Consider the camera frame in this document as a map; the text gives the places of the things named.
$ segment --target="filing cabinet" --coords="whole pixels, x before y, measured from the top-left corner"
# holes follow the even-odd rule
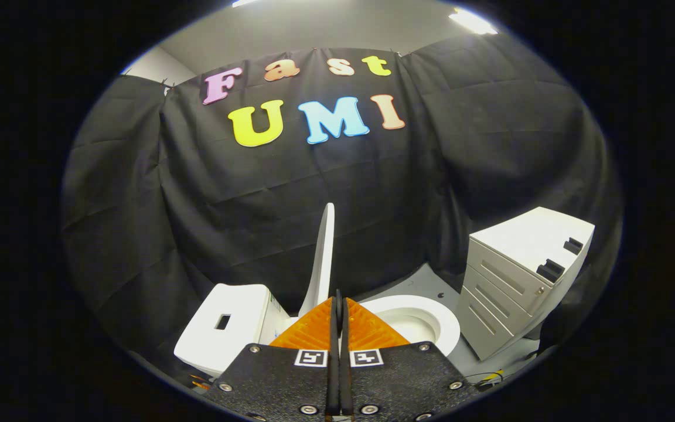
[[[594,228],[538,207],[471,233],[455,315],[480,359],[511,345],[554,310],[582,267]]]

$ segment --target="black curtain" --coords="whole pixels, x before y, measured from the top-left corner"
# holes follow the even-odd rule
[[[386,60],[389,76],[362,59]],[[356,74],[328,71],[346,59]],[[292,59],[294,77],[265,66]],[[206,77],[241,67],[225,99],[203,104]],[[375,94],[405,127],[386,130]],[[365,135],[308,144],[298,104],[358,98]],[[236,143],[227,115],[284,102],[270,144]],[[216,283],[264,284],[297,312],[319,219],[336,211],[330,286],[365,294],[423,262],[462,284],[468,235],[536,206],[595,224],[584,271],[568,294],[579,321],[613,267],[622,198],[597,123],[547,63],[516,38],[464,35],[406,56],[313,49],[233,63],[163,87],[120,77],[86,118],[67,164],[62,234],[73,283],[105,328],[180,382],[193,368],[172,350]]]

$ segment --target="toilet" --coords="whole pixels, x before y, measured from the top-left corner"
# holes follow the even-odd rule
[[[200,371],[220,377],[242,348],[270,344],[298,318],[328,298],[335,207],[322,214],[311,280],[298,316],[291,317],[265,285],[218,283],[187,324],[173,353]],[[361,302],[409,342],[431,341],[445,356],[460,337],[460,324],[445,305],[426,297],[396,295]]]
[[[433,342],[445,356],[452,353],[460,339],[460,323],[455,313],[428,297],[398,294],[360,302],[360,305],[409,342]]]

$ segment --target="ceiling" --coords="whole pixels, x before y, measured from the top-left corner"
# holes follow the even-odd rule
[[[453,13],[453,4],[437,0],[256,0],[204,16],[160,47],[196,74],[313,47],[405,54],[469,32]]]

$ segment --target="orange gripper pad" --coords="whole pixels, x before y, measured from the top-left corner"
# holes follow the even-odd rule
[[[332,297],[298,318],[276,339],[271,346],[311,350],[330,349],[330,311]]]
[[[349,318],[348,350],[368,350],[410,344],[385,321],[359,305],[358,302],[349,298],[346,298],[346,301]]]

